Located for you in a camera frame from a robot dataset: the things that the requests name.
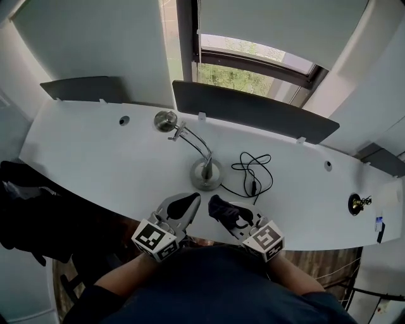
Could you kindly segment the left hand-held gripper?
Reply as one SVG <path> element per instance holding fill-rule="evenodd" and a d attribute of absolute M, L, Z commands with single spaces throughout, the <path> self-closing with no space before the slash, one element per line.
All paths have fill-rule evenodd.
<path fill-rule="evenodd" d="M 181 193 L 166 198 L 143 219 L 132 236 L 136 247 L 155 261 L 161 263 L 177 252 L 186 238 L 186 228 L 201 202 L 201 195 Z"/>

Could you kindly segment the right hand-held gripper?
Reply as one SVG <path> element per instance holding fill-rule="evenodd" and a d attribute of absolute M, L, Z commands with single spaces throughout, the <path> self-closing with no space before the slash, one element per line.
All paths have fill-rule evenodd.
<path fill-rule="evenodd" d="M 267 263 L 283 250 L 284 235 L 273 220 L 264 217 L 253 204 L 236 201 L 230 204 L 238 210 L 241 219 L 220 220 L 220 223 L 248 253 Z"/>

